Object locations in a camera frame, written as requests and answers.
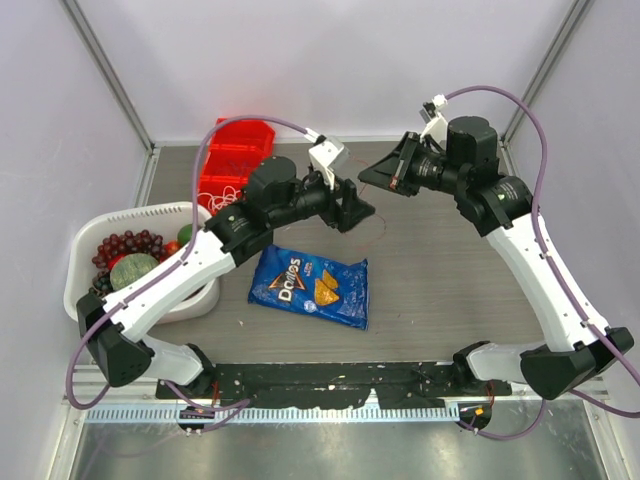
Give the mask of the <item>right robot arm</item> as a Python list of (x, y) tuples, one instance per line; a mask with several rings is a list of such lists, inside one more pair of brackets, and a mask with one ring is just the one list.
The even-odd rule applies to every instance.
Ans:
[(402, 196), (423, 188), (452, 195), (459, 213), (511, 270), (531, 305), (544, 340), (499, 345), (480, 341), (457, 352), (451, 380), (472, 395), (488, 380), (522, 383), (554, 400), (608, 369), (615, 346), (634, 339), (593, 307), (559, 257), (526, 183), (499, 171), (498, 135), (477, 116), (432, 120), (421, 134), (407, 132), (360, 181)]

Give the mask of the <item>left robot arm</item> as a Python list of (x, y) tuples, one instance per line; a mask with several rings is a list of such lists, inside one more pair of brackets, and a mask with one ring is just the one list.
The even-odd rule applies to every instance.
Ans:
[(207, 220), (176, 254), (105, 298), (84, 295), (76, 304), (82, 338), (113, 388), (149, 376), (203, 398), (215, 376), (205, 354), (193, 344), (154, 339), (149, 330), (200, 287), (270, 246), (275, 229), (319, 216), (345, 233), (374, 212), (351, 180), (332, 189), (319, 172), (298, 178), (292, 160), (270, 157), (250, 174), (242, 199)]

